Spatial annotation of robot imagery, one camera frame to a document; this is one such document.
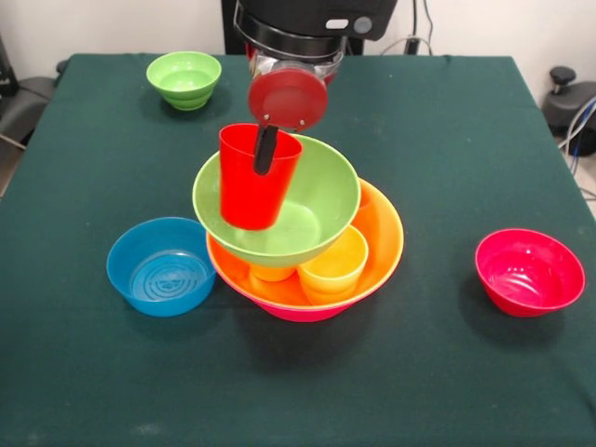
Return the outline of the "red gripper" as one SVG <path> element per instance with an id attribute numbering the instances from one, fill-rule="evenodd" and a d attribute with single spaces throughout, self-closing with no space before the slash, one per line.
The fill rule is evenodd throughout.
<path id="1" fill-rule="evenodd" d="M 316 125 L 328 106 L 328 85 L 336 77 L 336 59 L 279 59 L 246 45 L 251 84 L 248 105 L 261 125 L 254 146 L 253 170 L 265 176 L 271 169 L 278 128 L 301 131 Z"/>

